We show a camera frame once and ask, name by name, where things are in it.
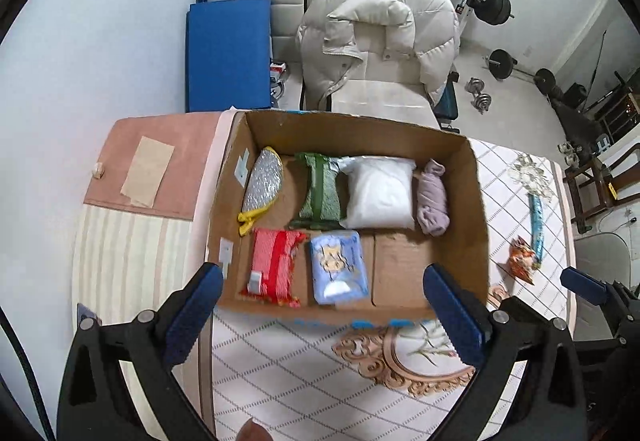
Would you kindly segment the silver glitter yellow pouch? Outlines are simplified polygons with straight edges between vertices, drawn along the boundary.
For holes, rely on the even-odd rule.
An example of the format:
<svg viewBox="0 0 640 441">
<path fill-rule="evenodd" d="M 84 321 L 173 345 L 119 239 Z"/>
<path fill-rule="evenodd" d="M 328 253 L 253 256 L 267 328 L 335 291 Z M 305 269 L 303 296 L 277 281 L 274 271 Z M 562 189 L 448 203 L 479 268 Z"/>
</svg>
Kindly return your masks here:
<svg viewBox="0 0 640 441">
<path fill-rule="evenodd" d="M 270 146 L 264 147 L 256 161 L 238 214 L 239 235 L 246 236 L 253 225 L 276 202 L 283 184 L 283 164 L 280 155 Z"/>
</svg>

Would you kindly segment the grey plastic chair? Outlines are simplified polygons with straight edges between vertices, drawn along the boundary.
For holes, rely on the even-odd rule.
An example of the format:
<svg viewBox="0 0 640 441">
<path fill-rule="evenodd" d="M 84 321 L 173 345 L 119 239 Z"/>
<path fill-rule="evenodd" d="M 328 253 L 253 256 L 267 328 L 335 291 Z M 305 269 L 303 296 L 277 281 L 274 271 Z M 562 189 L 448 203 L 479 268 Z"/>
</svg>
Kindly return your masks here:
<svg viewBox="0 0 640 441">
<path fill-rule="evenodd" d="M 576 239 L 575 253 L 578 271 L 602 282 L 620 282 L 629 289 L 634 288 L 629 248 L 620 235 L 604 232 Z M 612 333 L 601 309 L 579 296 L 576 303 L 574 338 L 579 341 L 611 339 Z"/>
</svg>

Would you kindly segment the red snack packet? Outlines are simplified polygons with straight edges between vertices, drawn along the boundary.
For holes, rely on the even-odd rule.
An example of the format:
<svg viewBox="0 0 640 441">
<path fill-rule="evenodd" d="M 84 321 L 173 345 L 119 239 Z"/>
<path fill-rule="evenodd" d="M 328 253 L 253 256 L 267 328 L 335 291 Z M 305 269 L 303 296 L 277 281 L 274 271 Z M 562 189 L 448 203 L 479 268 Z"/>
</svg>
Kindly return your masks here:
<svg viewBox="0 0 640 441">
<path fill-rule="evenodd" d="M 307 239 L 309 235 L 299 231 L 256 229 L 250 274 L 239 294 L 270 305 L 298 308 L 299 300 L 292 294 L 295 257 Z"/>
</svg>

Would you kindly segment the lilac towel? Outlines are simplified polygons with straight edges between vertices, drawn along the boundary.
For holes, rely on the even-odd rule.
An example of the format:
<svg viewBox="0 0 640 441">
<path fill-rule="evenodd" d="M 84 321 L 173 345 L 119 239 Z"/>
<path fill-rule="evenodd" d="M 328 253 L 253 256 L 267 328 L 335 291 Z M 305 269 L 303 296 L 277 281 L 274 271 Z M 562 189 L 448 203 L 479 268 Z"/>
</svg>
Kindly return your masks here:
<svg viewBox="0 0 640 441">
<path fill-rule="evenodd" d="M 447 192 L 442 183 L 446 168 L 434 159 L 427 161 L 416 190 L 416 219 L 425 235 L 442 236 L 446 233 L 450 218 Z"/>
</svg>

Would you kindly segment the blue folded mat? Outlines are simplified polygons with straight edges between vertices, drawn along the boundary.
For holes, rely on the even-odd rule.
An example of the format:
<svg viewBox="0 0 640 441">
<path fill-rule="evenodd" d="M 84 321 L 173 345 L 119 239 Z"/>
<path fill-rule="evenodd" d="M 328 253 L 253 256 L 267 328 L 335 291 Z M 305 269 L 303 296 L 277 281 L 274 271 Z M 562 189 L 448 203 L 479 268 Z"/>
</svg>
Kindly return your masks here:
<svg viewBox="0 0 640 441">
<path fill-rule="evenodd" d="M 219 0 L 190 6 L 187 112 L 271 106 L 270 8 L 270 0 Z"/>
</svg>

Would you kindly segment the beige paper sheet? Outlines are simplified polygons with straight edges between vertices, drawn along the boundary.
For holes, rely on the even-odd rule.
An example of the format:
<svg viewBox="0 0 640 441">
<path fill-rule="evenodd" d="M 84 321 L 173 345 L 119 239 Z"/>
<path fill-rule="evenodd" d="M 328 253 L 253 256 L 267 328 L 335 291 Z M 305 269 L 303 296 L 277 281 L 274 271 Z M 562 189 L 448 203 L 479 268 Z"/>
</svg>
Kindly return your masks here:
<svg viewBox="0 0 640 441">
<path fill-rule="evenodd" d="M 134 207 L 152 208 L 175 147 L 142 136 L 120 193 Z"/>
</svg>

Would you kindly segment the dark wooden chair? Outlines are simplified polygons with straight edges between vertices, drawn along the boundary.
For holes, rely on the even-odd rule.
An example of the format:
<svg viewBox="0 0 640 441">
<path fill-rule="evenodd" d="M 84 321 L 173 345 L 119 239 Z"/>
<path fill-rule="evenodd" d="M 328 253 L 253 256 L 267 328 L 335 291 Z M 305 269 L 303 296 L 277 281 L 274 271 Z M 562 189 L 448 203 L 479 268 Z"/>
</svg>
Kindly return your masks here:
<svg viewBox="0 0 640 441">
<path fill-rule="evenodd" d="M 622 164 L 632 156 L 639 156 L 638 143 L 632 144 L 612 164 L 605 164 L 598 158 L 591 158 L 582 167 L 569 167 L 565 170 L 563 182 L 568 187 L 574 209 L 572 222 L 580 235 L 592 229 L 588 224 L 589 220 L 608 210 L 633 204 L 639 200 L 638 193 L 622 196 L 623 190 L 639 183 L 639 161 L 636 160 L 620 174 L 614 174 L 614 171 L 620 169 Z M 597 205 L 586 208 L 582 203 L 582 189 L 589 187 L 596 190 Z"/>
</svg>

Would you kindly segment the chrome dumbbell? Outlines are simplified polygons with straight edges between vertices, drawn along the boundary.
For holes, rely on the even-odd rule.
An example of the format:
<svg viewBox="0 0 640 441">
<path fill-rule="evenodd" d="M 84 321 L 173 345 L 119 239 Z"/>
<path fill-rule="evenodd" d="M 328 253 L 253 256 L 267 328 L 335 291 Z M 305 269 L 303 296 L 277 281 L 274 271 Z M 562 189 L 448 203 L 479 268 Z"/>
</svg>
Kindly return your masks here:
<svg viewBox="0 0 640 441">
<path fill-rule="evenodd" d="M 467 83 L 465 83 L 464 89 L 474 95 L 481 94 L 485 89 L 485 83 L 480 78 L 472 77 Z"/>
</svg>

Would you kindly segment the panda orange snack bag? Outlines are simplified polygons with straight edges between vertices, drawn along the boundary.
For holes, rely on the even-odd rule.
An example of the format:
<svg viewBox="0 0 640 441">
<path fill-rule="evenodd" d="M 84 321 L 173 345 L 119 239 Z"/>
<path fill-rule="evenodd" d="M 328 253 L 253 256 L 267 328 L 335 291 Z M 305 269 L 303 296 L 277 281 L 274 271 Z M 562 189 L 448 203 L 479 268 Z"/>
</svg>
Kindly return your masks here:
<svg viewBox="0 0 640 441">
<path fill-rule="evenodd" d="M 533 273 L 536 263 L 535 251 L 521 236 L 512 239 L 509 246 L 509 258 L 506 265 L 513 277 L 533 285 Z"/>
</svg>

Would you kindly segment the small barbell on floor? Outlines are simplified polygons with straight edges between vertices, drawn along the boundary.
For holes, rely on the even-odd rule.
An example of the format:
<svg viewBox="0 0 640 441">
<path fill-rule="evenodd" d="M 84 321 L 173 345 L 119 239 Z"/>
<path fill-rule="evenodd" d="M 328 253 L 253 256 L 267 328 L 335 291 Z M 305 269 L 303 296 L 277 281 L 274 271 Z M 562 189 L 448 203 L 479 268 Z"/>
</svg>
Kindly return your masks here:
<svg viewBox="0 0 640 441">
<path fill-rule="evenodd" d="M 547 68 L 540 68 L 536 72 L 530 72 L 518 66 L 518 60 L 503 49 L 495 49 L 483 57 L 484 64 L 491 76 L 503 81 L 510 78 L 514 72 L 533 81 L 541 94 L 550 95 L 558 86 L 555 75 Z"/>
</svg>

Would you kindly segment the white plastic bag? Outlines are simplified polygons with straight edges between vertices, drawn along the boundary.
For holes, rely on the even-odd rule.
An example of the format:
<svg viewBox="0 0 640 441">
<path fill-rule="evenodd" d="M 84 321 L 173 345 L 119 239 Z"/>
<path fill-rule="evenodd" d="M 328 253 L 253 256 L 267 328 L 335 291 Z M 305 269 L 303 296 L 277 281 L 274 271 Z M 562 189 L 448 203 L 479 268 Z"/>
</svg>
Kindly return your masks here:
<svg viewBox="0 0 640 441">
<path fill-rule="evenodd" d="M 341 158 L 338 167 L 348 180 L 344 229 L 414 229 L 412 159 L 352 156 Z"/>
</svg>

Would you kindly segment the light blue tissue pack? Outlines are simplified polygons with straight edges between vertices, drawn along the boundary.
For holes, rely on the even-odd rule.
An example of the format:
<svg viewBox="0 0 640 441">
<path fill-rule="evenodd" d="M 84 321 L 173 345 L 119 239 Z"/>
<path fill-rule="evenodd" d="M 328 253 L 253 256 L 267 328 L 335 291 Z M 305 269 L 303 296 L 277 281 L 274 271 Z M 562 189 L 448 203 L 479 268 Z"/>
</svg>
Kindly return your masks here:
<svg viewBox="0 0 640 441">
<path fill-rule="evenodd" d="M 318 305 L 362 300 L 369 296 L 367 265 L 356 231 L 320 234 L 309 243 L 312 289 Z"/>
</svg>

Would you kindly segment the long blue snack packet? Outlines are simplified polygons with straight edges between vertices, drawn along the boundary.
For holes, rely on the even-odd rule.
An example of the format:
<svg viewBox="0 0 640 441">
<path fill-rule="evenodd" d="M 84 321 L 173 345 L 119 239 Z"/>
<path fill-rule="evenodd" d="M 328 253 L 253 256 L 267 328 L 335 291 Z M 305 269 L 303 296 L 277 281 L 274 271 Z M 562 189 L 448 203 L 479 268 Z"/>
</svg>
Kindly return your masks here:
<svg viewBox="0 0 640 441">
<path fill-rule="evenodd" d="M 532 241 L 530 247 L 534 252 L 533 269 L 541 267 L 544 257 L 544 208 L 538 195 L 528 194 L 530 227 L 532 228 Z"/>
</svg>

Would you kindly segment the floral patterned tablecloth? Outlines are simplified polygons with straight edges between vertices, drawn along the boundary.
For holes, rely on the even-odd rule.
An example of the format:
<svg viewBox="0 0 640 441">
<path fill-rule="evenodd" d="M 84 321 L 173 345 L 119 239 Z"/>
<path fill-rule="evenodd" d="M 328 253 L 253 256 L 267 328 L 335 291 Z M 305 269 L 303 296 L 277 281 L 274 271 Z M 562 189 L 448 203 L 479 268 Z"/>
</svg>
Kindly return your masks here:
<svg viewBox="0 0 640 441">
<path fill-rule="evenodd" d="M 489 300 L 515 296 L 548 319 L 576 321 L 576 301 L 560 282 L 575 258 L 557 164 L 537 158 L 550 196 L 544 204 L 544 261 L 530 282 L 506 269 L 511 239 L 530 231 L 527 193 L 511 173 L 517 150 L 474 141 L 489 234 Z M 461 397 L 472 369 L 460 362 L 439 323 L 352 329 L 280 322 L 217 310 L 213 396 L 221 440 L 242 424 L 277 440 L 425 440 Z"/>
</svg>

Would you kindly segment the pink striped table mat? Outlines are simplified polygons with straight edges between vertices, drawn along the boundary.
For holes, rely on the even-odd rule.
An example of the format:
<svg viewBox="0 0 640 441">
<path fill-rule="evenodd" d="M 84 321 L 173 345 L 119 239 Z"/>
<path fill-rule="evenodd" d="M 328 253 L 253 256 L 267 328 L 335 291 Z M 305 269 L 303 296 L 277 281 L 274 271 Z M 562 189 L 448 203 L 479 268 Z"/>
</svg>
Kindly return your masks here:
<svg viewBox="0 0 640 441">
<path fill-rule="evenodd" d="M 72 321 L 82 308 L 103 324 L 156 310 L 206 257 L 209 213 L 234 114 L 191 112 L 114 123 L 79 218 L 72 264 Z M 120 191 L 142 138 L 172 146 L 150 208 Z"/>
</svg>

